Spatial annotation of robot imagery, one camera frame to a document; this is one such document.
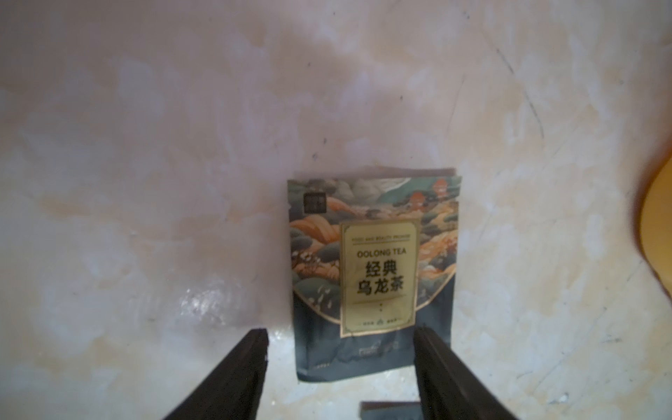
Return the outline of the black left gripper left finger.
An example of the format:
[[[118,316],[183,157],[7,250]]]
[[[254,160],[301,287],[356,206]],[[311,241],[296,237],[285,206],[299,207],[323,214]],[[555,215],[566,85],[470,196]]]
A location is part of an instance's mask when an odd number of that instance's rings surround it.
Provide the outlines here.
[[[269,336],[250,330],[168,419],[255,419],[268,367]]]

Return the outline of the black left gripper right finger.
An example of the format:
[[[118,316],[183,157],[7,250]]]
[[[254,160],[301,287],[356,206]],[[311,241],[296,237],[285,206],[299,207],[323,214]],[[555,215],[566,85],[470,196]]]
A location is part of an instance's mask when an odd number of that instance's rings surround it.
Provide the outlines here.
[[[413,343],[425,419],[516,419],[432,329],[416,328]]]

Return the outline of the dark oolong tea bag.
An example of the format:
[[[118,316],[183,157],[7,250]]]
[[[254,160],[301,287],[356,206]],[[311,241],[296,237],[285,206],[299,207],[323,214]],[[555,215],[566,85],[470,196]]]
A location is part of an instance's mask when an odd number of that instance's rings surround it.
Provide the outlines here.
[[[300,381],[407,367],[417,327],[451,339],[460,187],[453,168],[288,181]]]

